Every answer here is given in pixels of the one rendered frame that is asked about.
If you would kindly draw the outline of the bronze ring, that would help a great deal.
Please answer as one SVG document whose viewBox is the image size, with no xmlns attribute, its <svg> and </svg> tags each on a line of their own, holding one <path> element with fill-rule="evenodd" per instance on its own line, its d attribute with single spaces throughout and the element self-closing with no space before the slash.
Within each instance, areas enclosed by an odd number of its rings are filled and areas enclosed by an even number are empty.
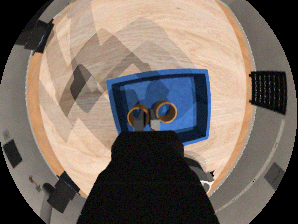
<svg viewBox="0 0 298 224">
<path fill-rule="evenodd" d="M 149 123 L 149 109 L 145 107 L 144 104 L 137 104 L 137 105 L 134 105 L 134 107 L 132 109 L 130 109 L 129 113 L 128 113 L 128 123 L 130 125 L 132 125 L 132 127 L 134 128 L 134 124 L 133 124 L 133 121 L 134 121 L 134 117 L 133 117 L 133 109 L 142 109 L 142 111 L 145 111 L 146 112 L 146 121 L 145 121 L 145 127 L 146 125 L 148 125 Z"/>
<path fill-rule="evenodd" d="M 160 116 L 158 115 L 158 108 L 160 108 L 161 105 L 164 105 L 164 104 L 170 105 L 170 112 L 166 116 Z M 154 107 L 154 112 L 156 112 L 157 119 L 160 119 L 161 123 L 170 123 L 170 121 L 173 121 L 174 119 L 176 119 L 176 116 L 177 116 L 177 108 L 174 107 L 174 104 L 169 103 L 169 101 L 166 101 L 166 100 L 158 101 L 158 103 L 156 104 L 156 107 Z"/>
</svg>

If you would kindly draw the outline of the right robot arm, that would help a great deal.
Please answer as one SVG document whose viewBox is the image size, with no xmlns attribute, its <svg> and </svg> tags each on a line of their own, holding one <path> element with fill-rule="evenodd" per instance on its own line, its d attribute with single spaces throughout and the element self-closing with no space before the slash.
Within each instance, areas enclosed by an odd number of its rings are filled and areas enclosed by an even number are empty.
<svg viewBox="0 0 298 224">
<path fill-rule="evenodd" d="M 47 186 L 45 186 L 45 184 L 47 184 Z M 52 208 L 59 210 L 60 213 L 64 213 L 69 200 L 73 200 L 74 194 L 76 194 L 76 192 L 74 192 L 71 186 L 65 184 L 63 180 L 57 181 L 55 185 L 56 188 L 52 188 L 51 184 L 49 184 L 51 186 L 49 186 L 48 183 L 45 184 L 43 185 L 45 198 L 43 204 L 41 204 L 40 218 L 45 222 L 45 224 L 51 224 Z M 48 188 L 49 190 L 47 193 Z M 48 198 L 47 196 L 49 196 L 49 194 L 52 194 L 52 196 Z"/>
</svg>

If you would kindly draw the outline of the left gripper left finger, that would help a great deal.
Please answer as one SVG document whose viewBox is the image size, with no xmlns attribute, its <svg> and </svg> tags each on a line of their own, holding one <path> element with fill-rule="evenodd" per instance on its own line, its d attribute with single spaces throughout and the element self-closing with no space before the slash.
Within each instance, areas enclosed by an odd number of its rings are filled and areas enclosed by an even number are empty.
<svg viewBox="0 0 298 224">
<path fill-rule="evenodd" d="M 145 111 L 140 112 L 140 116 L 138 116 L 138 119 L 134 119 L 134 131 L 144 131 L 145 128 Z"/>
</svg>

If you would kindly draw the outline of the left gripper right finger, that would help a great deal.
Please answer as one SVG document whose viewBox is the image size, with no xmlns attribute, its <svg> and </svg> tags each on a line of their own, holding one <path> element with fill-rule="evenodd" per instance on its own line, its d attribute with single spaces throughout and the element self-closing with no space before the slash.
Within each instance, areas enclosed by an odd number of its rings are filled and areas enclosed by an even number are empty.
<svg viewBox="0 0 298 224">
<path fill-rule="evenodd" d="M 150 131 L 160 131 L 160 119 L 156 119 L 153 109 L 149 109 L 149 127 Z"/>
</svg>

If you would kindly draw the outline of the blue shallow tray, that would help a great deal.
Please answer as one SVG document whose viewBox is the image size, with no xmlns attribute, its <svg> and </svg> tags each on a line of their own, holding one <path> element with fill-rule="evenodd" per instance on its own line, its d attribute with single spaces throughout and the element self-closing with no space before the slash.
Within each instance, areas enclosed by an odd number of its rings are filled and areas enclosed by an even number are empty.
<svg viewBox="0 0 298 224">
<path fill-rule="evenodd" d="M 153 109 L 158 101 L 176 105 L 177 116 L 172 123 L 161 123 L 161 131 L 172 129 L 182 143 L 190 145 L 209 139 L 210 81 L 208 69 L 176 68 L 132 73 L 106 80 L 110 108 L 117 133 L 134 131 L 126 116 L 137 104 Z"/>
</svg>

